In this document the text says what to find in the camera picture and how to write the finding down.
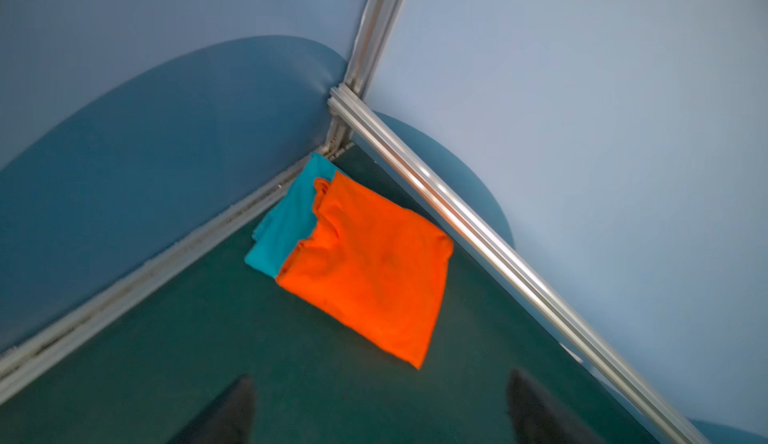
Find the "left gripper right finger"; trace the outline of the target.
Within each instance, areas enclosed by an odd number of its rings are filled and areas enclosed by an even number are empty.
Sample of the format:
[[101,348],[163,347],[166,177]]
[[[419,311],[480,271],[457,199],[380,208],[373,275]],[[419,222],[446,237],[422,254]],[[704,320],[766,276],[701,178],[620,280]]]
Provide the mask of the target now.
[[506,402],[517,443],[604,443],[576,414],[520,368],[510,372]]

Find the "aluminium back frame rail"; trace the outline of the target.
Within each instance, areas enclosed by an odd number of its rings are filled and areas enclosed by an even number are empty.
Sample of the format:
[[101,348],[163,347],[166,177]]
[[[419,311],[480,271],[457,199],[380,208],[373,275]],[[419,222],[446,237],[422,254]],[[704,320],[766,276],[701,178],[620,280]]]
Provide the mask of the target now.
[[670,440],[708,441],[348,86],[332,88],[329,107]]

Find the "aluminium left frame post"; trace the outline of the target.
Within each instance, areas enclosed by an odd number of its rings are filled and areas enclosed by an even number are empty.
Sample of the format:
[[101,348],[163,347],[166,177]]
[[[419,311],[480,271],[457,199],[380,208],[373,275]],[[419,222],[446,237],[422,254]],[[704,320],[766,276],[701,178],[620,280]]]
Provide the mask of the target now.
[[366,0],[344,78],[333,88],[365,100],[406,0]]

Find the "orange t shirt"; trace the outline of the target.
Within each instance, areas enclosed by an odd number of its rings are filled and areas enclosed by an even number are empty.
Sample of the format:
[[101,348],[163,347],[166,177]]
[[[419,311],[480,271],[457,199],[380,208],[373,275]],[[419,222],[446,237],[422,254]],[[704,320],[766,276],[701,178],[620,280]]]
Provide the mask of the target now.
[[418,213],[336,173],[316,178],[316,226],[277,284],[421,368],[445,292],[452,239]]

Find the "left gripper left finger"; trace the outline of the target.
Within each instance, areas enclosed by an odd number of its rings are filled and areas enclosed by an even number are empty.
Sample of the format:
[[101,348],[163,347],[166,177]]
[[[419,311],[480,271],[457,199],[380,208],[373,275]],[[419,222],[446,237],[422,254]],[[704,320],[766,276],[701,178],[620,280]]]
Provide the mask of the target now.
[[240,375],[169,443],[249,443],[256,408],[253,379]]

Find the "folded teal t shirt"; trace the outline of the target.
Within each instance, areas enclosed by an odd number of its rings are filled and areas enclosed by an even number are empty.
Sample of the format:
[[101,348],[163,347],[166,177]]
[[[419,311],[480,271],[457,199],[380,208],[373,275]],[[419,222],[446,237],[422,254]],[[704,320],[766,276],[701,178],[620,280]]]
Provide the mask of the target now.
[[339,169],[314,153],[288,188],[284,198],[268,212],[252,233],[254,246],[244,261],[253,269],[276,278],[297,244],[312,234],[317,218],[313,212],[317,178],[331,181]]

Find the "aluminium left floor rail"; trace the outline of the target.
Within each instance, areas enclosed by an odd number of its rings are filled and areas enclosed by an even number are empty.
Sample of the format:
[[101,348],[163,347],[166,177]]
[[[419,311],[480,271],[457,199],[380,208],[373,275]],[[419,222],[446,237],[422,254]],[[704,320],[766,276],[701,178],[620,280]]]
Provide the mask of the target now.
[[87,341],[284,198],[308,155],[266,184],[113,282],[1,357],[1,402],[6,403]]

